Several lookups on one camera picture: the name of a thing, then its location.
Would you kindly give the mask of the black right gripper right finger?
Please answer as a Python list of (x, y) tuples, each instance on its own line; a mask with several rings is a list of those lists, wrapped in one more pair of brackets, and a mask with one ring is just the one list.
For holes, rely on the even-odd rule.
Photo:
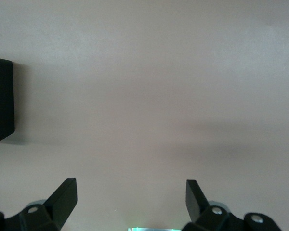
[(183, 231), (243, 231), (244, 221), (219, 205), (210, 205), (196, 180), (186, 181), (185, 204), (191, 222)]

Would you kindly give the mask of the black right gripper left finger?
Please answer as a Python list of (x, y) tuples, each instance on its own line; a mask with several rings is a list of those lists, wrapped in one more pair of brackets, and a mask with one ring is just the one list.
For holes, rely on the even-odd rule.
[(5, 219), (6, 231), (60, 231), (77, 204), (77, 181), (67, 178), (46, 200), (34, 201)]

